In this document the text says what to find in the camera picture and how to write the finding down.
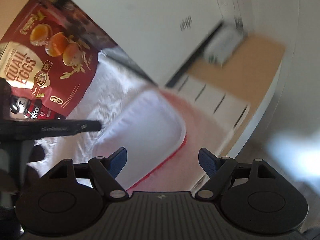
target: red edge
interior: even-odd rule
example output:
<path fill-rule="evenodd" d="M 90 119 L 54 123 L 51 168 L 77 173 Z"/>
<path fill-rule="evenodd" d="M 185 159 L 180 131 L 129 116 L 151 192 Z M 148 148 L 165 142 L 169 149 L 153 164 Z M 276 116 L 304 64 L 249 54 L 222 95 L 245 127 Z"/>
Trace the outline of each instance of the red edge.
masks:
<path fill-rule="evenodd" d="M 182 144 L 180 145 L 180 147 L 174 152 L 172 153 L 170 156 L 168 156 L 163 162 L 161 162 L 158 166 L 156 166 L 152 171 L 150 171 L 146 176 L 144 176 L 142 179 L 140 179 L 138 182 L 136 182 L 135 184 L 133 184 L 130 188 L 128 188 L 127 190 L 130 190 L 134 187 L 136 187 L 137 185 L 139 185 L 141 182 L 143 182 L 145 179 L 147 179 L 153 172 L 159 170 L 168 160 L 172 159 L 176 153 L 186 144 L 187 142 L 187 134 L 184 137 L 184 140 L 182 142 Z"/>

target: white plastic container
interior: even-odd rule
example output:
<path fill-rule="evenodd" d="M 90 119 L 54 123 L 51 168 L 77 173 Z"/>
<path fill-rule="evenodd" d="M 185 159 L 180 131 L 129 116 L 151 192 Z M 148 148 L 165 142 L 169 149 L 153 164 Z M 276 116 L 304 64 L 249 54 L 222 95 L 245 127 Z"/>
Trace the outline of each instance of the white plastic container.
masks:
<path fill-rule="evenodd" d="M 124 189 L 154 171 L 183 144 L 184 120 L 155 90 L 138 95 L 97 140 L 93 157 L 125 147 L 128 160 L 116 180 Z"/>

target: pink surface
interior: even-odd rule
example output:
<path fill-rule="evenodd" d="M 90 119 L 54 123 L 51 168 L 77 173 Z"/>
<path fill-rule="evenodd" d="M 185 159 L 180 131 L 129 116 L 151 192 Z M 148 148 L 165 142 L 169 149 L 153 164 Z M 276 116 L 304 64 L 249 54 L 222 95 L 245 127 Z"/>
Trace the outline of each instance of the pink surface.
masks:
<path fill-rule="evenodd" d="M 186 122 L 186 143 L 147 178 L 131 187 L 128 190 L 130 194 L 133 191 L 191 190 L 204 175 L 198 163 L 199 149 L 205 147 L 214 153 L 227 139 L 225 132 L 213 119 L 177 95 L 168 91 L 161 93 Z"/>

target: snack package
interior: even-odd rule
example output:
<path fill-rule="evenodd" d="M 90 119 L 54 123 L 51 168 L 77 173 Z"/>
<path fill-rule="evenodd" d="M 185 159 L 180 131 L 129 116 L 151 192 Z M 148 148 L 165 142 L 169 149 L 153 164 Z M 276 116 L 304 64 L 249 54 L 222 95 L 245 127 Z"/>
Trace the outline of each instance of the snack package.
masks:
<path fill-rule="evenodd" d="M 23 113 L 25 118 L 64 120 L 66 117 L 45 107 L 41 99 L 28 100 L 11 96 L 10 110 L 13 114 Z"/>
<path fill-rule="evenodd" d="M 94 46 L 84 33 L 104 39 Z M 0 41 L 0 77 L 12 94 L 68 116 L 95 75 L 100 46 L 114 42 L 69 0 L 30 0 Z"/>

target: black line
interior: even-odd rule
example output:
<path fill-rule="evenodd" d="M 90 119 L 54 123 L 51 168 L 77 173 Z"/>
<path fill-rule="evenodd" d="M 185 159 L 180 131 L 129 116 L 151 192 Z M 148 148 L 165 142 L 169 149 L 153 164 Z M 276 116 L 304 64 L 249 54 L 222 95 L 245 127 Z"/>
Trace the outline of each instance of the black line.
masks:
<path fill-rule="evenodd" d="M 173 88 L 182 75 L 191 67 L 197 57 L 199 57 L 204 51 L 204 47 L 209 43 L 212 37 L 220 30 L 223 22 L 221 21 L 219 25 L 212 30 L 212 33 L 204 40 L 203 43 L 193 52 L 189 59 L 181 66 L 181 68 L 175 73 L 175 75 L 166 83 L 166 87 Z"/>
<path fill-rule="evenodd" d="M 219 106 L 221 105 L 221 103 L 222 103 L 222 101 L 224 100 L 225 97 L 226 97 L 226 94 L 224 94 L 223 98 L 221 99 L 220 103 L 217 105 L 217 107 L 216 107 L 216 109 L 213 111 L 213 113 L 215 113 L 215 112 L 218 110 Z"/>
<path fill-rule="evenodd" d="M 189 76 L 187 76 L 186 80 L 182 83 L 182 85 L 179 87 L 178 92 L 180 92 L 180 90 L 183 88 L 183 86 L 187 83 L 189 79 Z"/>
<path fill-rule="evenodd" d="M 245 108 L 243 109 L 241 115 L 239 116 L 238 120 L 236 121 L 236 124 L 233 126 L 233 128 L 236 128 L 237 124 L 239 123 L 240 119 L 242 118 L 244 112 L 246 111 L 248 106 L 245 106 Z"/>
<path fill-rule="evenodd" d="M 197 99 L 199 98 L 199 96 L 202 94 L 202 92 L 204 91 L 205 87 L 207 84 L 204 84 L 204 87 L 201 89 L 200 93 L 197 95 L 195 102 L 197 101 Z"/>

